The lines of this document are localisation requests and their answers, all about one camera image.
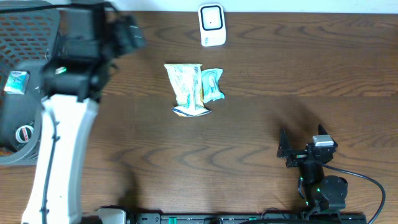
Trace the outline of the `cream snack bag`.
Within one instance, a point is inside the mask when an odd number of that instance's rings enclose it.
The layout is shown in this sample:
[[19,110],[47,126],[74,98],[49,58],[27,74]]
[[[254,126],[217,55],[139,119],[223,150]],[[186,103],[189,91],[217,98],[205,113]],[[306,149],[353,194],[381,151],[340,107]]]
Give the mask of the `cream snack bag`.
[[197,117],[210,113],[203,103],[200,63],[164,64],[177,106],[172,111],[181,117]]

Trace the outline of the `mint green wipes pack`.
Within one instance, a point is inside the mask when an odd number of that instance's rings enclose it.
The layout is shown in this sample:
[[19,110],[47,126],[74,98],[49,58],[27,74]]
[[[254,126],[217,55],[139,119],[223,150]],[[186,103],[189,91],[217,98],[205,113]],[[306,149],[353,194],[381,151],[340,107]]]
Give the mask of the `mint green wipes pack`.
[[222,74],[223,69],[221,68],[211,68],[201,72],[204,103],[225,98],[218,85]]

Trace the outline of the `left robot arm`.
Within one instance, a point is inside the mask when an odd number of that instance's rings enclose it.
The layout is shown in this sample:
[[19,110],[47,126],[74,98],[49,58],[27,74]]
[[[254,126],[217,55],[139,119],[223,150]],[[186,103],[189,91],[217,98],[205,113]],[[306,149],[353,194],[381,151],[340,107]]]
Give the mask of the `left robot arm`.
[[22,223],[80,223],[81,176],[86,145],[103,88],[115,60],[145,44],[130,15],[113,4],[66,5],[67,31],[60,53],[41,69],[41,134],[29,202]]

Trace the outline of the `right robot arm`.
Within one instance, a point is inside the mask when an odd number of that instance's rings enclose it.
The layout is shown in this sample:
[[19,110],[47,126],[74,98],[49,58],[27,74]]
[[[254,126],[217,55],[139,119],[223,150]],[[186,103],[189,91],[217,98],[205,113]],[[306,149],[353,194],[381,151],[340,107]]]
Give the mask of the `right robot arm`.
[[302,150],[294,149],[285,130],[280,130],[277,157],[286,160],[286,167],[299,169],[298,192],[308,206],[300,212],[304,220],[321,214],[338,215],[346,207],[347,180],[335,175],[326,176],[323,170],[333,159],[337,147],[322,125],[318,125],[318,134]]

